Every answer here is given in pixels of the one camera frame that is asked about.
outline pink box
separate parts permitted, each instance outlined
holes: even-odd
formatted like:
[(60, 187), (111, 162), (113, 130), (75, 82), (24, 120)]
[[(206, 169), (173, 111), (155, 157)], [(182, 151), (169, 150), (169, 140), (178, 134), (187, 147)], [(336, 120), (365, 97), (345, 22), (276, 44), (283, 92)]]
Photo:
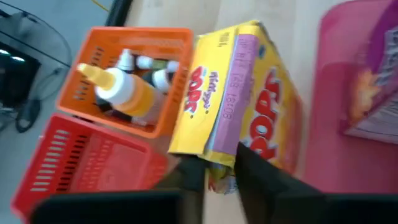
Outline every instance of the pink box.
[(393, 1), (359, 51), (349, 81), (350, 136), (398, 144), (398, 1)]

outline small bottle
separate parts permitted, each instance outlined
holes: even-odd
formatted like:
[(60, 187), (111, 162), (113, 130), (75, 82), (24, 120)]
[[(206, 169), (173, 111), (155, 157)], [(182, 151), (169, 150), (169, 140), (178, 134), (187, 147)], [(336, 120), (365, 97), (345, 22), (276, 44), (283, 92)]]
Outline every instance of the small bottle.
[(158, 71), (149, 71), (142, 76), (142, 79), (147, 83), (161, 91), (162, 93), (168, 93), (171, 87), (171, 82), (174, 73), (168, 73), (166, 69)]
[(115, 67), (127, 74), (132, 74), (132, 71), (134, 71), (134, 57), (132, 56), (130, 49), (123, 49)]
[(137, 57), (137, 67), (140, 69), (166, 69), (167, 72), (174, 73), (177, 71), (179, 65), (179, 62), (173, 60), (158, 60), (143, 55)]
[(110, 102), (115, 110), (132, 116), (140, 125), (155, 124), (165, 96), (137, 75), (128, 75), (118, 68), (103, 70), (81, 63), (78, 70), (93, 82), (96, 94)]

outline black object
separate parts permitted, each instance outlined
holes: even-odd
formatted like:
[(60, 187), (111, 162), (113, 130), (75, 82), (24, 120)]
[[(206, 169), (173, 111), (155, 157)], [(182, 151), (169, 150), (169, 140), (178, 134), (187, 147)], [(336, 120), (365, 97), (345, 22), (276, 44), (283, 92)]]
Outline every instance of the black object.
[(18, 8), (18, 7), (15, 7), (15, 6), (11, 5), (11, 4), (8, 4), (8, 3), (6, 3), (6, 2), (4, 2), (2, 0), (0, 0), (0, 3), (3, 4), (3, 5), (9, 6), (9, 7), (13, 8), (13, 9), (16, 9), (18, 11), (21, 11), (22, 15), (26, 19), (28, 19), (28, 20), (36, 23), (36, 24), (43, 24), (43, 25), (47, 26), (49, 29), (53, 30), (61, 38), (62, 44), (65, 46), (65, 49), (67, 50), (66, 59), (68, 61), (67, 62), (63, 62), (63, 61), (61, 61), (61, 60), (59, 60), (59, 59), (57, 59), (57, 58), (55, 58), (55, 57), (53, 57), (53, 56), (51, 56), (51, 55), (49, 55), (47, 53), (35, 48), (34, 46), (31, 46), (31, 45), (19, 40), (18, 38), (13, 37), (12, 35), (10, 35), (10, 34), (8, 34), (6, 32), (3, 32), (3, 31), (0, 30), (0, 33), (2, 33), (3, 35), (9, 37), (13, 41), (18, 42), (19, 44), (22, 44), (22, 45), (24, 45), (24, 46), (26, 46), (26, 47), (28, 47), (30, 49), (33, 49), (36, 52), (39, 52), (40, 54), (45, 55), (46, 57), (51, 58), (52, 60), (54, 60), (54, 61), (56, 61), (58, 63), (61, 63), (62, 65), (66, 66), (66, 67), (70, 67), (70, 65), (72, 64), (72, 51), (70, 49), (70, 46), (69, 46), (66, 38), (61, 33), (59, 33), (59, 31), (57, 31), (54, 27), (52, 27), (50, 24), (48, 24), (48, 22), (45, 22), (43, 19), (35, 16), (34, 14), (31, 14), (31, 13), (29, 13), (29, 12), (27, 12), (27, 11), (21, 9), (21, 8)]
[(395, 220), (398, 213), (398, 195), (326, 194), (277, 169), (241, 143), (235, 172), (249, 224), (383, 223)]
[(155, 190), (54, 195), (37, 206), (30, 224), (201, 224), (206, 165), (183, 157)]
[(17, 108), (29, 95), (40, 62), (0, 42), (0, 102)]
[(4, 11), (3, 11), (3, 10), (1, 10), (1, 9), (0, 9), (0, 16), (2, 16), (2, 17), (4, 17), (4, 18), (11, 17), (11, 15), (10, 15), (10, 14), (8, 14), (8, 13), (4, 12)]
[(133, 0), (116, 0), (113, 1), (109, 15), (106, 20), (106, 26), (122, 27), (126, 21), (127, 15), (130, 11), (130, 5)]
[(127, 115), (125, 113), (122, 113), (122, 112), (120, 112), (118, 110), (112, 111), (112, 116), (114, 116), (115, 118), (119, 118), (122, 121), (127, 121), (127, 122), (130, 122), (130, 123), (132, 121), (132, 116)]
[(15, 122), (15, 127), (19, 133), (24, 133), (33, 126), (39, 116), (40, 109), (40, 100), (27, 100), (27, 103), (19, 110)]
[(108, 101), (97, 96), (97, 94), (95, 95), (95, 105), (98, 106), (98, 108), (101, 110), (102, 113), (106, 113), (113, 110), (112, 105)]

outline floor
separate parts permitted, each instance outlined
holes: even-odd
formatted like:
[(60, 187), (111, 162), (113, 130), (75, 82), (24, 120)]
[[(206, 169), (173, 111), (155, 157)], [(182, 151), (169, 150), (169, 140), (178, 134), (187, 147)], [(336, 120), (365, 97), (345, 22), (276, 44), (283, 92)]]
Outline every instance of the floor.
[[(31, 12), (48, 22), (61, 33), (70, 45), (72, 57), (78, 52), (80, 44), (85, 38), (86, 33), (93, 26), (102, 26), (105, 23), (108, 13), (90, 0), (3, 0), (6, 3), (19, 7), (27, 12)], [(104, 6), (110, 7), (113, 0), (101, 0)], [(0, 9), (9, 14), (17, 13), (16, 10), (6, 7), (0, 3)], [(13, 24), (7, 24), (0, 18), (2, 29)], [(25, 23), (20, 31), (30, 27)], [(65, 54), (65, 48), (60, 44), (59, 37), (51, 30), (45, 29), (39, 32), (29, 41), (36, 42), (37, 47), (45, 53), (58, 59), (63, 63), (68, 63)], [(21, 51), (34, 55), (42, 66), (37, 74), (36, 80), (48, 75), (57, 67), (67, 69), (62, 63), (56, 62), (51, 58), (38, 54), (34, 50), (24, 47), (8, 37), (0, 34), (0, 41), (9, 41), (11, 45), (19, 48)], [(52, 86), (57, 86), (62, 81), (61, 77), (54, 80)], [(43, 90), (44, 94), (53, 89)], [(28, 132), (17, 133), (14, 125), (8, 126), (0, 133), (0, 223), (20, 223), (19, 219), (11, 213), (10, 201), (13, 197), (19, 182), (22, 179), (29, 159), (35, 149), (35, 144), (45, 127), (46, 120), (55, 111), (54, 102), (57, 95), (53, 95), (42, 104), (42, 111)]]

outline pink container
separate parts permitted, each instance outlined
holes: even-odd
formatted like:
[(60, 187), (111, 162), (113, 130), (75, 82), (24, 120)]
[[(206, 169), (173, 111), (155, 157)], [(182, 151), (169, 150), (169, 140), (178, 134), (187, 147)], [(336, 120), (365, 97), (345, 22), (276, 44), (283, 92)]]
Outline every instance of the pink container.
[(398, 193), (398, 146), (339, 133), (354, 55), (390, 2), (347, 2), (321, 21), (303, 180), (322, 191)]

